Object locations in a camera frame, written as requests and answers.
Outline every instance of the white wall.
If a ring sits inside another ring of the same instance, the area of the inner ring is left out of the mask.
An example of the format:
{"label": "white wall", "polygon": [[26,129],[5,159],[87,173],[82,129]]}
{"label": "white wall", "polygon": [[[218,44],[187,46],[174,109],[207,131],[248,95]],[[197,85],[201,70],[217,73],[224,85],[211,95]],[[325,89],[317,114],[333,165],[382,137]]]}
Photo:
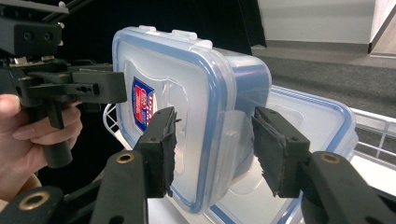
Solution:
{"label": "white wall", "polygon": [[370,35],[370,42],[373,41],[375,35],[378,33],[384,21],[387,19],[389,13],[396,5],[396,0],[376,0],[375,11],[373,18],[373,27]]}
{"label": "white wall", "polygon": [[258,2],[267,40],[370,43],[375,0]]}

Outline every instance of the container lid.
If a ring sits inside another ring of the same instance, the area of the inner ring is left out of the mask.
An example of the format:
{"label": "container lid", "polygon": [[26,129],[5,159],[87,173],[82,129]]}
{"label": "container lid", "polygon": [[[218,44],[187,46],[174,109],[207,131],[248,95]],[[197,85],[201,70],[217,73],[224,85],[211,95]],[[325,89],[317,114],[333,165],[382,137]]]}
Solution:
{"label": "container lid", "polygon": [[[311,152],[330,151],[351,159],[358,137],[354,116],[345,105],[273,86],[266,107],[279,112],[308,138]],[[299,223],[300,200],[275,198],[255,158],[248,175],[230,186],[207,214],[223,223]]]}
{"label": "container lid", "polygon": [[[257,71],[265,72],[260,65]],[[186,211],[205,211],[252,162],[250,120],[245,111],[234,110],[237,90],[248,85],[237,86],[229,60],[210,41],[183,31],[168,34],[147,26],[120,30],[113,40],[113,66],[125,75],[128,101],[117,105],[117,117],[132,147],[157,109],[175,107],[181,121],[171,189]],[[266,76],[262,74],[260,84],[269,83]],[[262,93],[265,104],[267,93]]]}

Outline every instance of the human hand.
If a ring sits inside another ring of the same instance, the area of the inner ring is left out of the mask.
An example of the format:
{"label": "human hand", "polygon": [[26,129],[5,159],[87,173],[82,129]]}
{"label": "human hand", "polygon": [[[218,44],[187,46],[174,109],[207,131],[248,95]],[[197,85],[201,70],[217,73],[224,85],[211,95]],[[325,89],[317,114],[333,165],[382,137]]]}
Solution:
{"label": "human hand", "polygon": [[64,129],[50,126],[48,118],[29,124],[15,95],[0,95],[0,199],[12,200],[26,180],[47,165],[42,145],[69,141],[73,147],[82,129],[73,103],[64,108]]}

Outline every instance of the red and blue label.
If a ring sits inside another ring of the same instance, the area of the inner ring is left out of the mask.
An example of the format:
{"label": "red and blue label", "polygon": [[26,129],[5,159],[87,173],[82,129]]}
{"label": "red and blue label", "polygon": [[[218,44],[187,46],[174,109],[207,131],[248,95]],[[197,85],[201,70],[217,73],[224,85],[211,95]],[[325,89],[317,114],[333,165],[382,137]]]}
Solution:
{"label": "red and blue label", "polygon": [[134,77],[132,83],[132,109],[134,111],[134,123],[140,130],[145,131],[155,113],[154,89]]}

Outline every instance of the clear plastic container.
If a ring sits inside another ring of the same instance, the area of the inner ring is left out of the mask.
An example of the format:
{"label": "clear plastic container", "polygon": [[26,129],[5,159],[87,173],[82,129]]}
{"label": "clear plastic container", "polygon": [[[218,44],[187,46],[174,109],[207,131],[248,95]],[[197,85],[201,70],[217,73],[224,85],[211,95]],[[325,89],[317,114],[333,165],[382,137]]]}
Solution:
{"label": "clear plastic container", "polygon": [[174,106],[175,179],[184,210],[199,214],[220,200],[253,160],[250,115],[271,86],[259,59],[212,49],[195,33],[129,27],[113,40],[113,66],[125,75],[128,101],[117,105],[123,138],[133,147],[157,109]]}
{"label": "clear plastic container", "polygon": [[[266,107],[279,112],[308,138],[311,152],[329,151],[352,158],[358,136],[356,120],[347,106],[273,86]],[[248,174],[230,186],[206,214],[217,223],[300,223],[300,201],[275,198],[255,158]]]}

